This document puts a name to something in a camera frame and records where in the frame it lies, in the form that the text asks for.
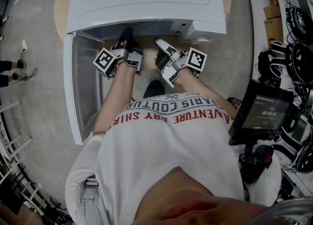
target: white t-shirt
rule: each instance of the white t-shirt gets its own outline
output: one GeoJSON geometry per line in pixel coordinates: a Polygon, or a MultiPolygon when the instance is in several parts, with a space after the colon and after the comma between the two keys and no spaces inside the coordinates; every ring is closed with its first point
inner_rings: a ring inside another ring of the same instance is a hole
{"type": "Polygon", "coordinates": [[[213,195],[244,200],[238,154],[228,145],[229,115],[197,93],[130,103],[105,136],[94,136],[67,180],[66,202],[75,221],[77,184],[95,173],[112,225],[134,221],[146,192],[175,167],[213,195]]]}

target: sneaker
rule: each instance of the sneaker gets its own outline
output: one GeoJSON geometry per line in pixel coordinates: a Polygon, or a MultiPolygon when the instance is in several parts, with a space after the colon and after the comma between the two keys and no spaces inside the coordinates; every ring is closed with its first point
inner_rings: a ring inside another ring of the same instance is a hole
{"type": "Polygon", "coordinates": [[[9,17],[8,17],[8,16],[4,17],[4,18],[2,19],[2,24],[5,24],[8,20],[9,20],[9,17]]]}
{"type": "Polygon", "coordinates": [[[16,81],[20,81],[21,80],[21,76],[19,74],[17,74],[17,73],[13,73],[12,77],[13,77],[13,80],[16,80],[16,81]]]}
{"type": "Polygon", "coordinates": [[[24,62],[22,59],[18,60],[18,68],[26,68],[26,62],[24,62]]]}

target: person's leg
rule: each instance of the person's leg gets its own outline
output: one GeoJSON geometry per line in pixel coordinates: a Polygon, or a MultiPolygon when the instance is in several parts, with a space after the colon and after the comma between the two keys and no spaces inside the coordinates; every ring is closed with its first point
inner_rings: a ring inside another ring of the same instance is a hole
{"type": "Polygon", "coordinates": [[[24,62],[22,59],[19,59],[17,63],[0,61],[0,72],[10,71],[16,68],[26,68],[26,62],[24,62]]]}
{"type": "Polygon", "coordinates": [[[9,86],[9,83],[13,81],[12,76],[2,75],[0,74],[0,88],[4,88],[9,86]]]}
{"type": "Polygon", "coordinates": [[[0,72],[10,71],[12,69],[17,68],[17,63],[9,62],[9,61],[0,61],[0,72]]]}
{"type": "Polygon", "coordinates": [[[153,80],[148,86],[143,95],[143,98],[149,98],[165,94],[165,88],[159,80],[153,80]]]}

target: electrical outlet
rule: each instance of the electrical outlet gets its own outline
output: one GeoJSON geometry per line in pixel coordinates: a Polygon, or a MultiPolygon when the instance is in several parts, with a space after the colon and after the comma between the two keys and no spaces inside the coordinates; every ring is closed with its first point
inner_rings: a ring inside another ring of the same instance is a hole
{"type": "Polygon", "coordinates": [[[26,45],[25,39],[23,39],[23,41],[22,41],[22,46],[23,46],[23,49],[24,49],[24,52],[25,52],[27,50],[27,45],[26,45]]]}

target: concrete floor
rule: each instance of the concrete floor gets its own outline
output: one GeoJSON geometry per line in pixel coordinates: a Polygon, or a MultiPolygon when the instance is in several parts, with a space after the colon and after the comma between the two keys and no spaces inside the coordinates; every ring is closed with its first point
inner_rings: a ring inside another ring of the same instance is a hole
{"type": "MultiPolygon", "coordinates": [[[[0,59],[17,61],[22,40],[28,75],[38,69],[36,77],[0,90],[2,102],[19,99],[22,104],[6,111],[5,119],[12,137],[21,133],[33,137],[33,150],[23,161],[42,193],[65,203],[67,175],[83,147],[75,145],[71,134],[63,82],[63,42],[53,19],[54,0],[20,0],[9,4],[10,16],[2,31],[0,59]]],[[[201,79],[224,97],[242,98],[252,70],[253,32],[249,0],[232,0],[227,35],[214,40],[201,79]]],[[[150,74],[137,78],[133,96],[140,99],[150,74]]]]}

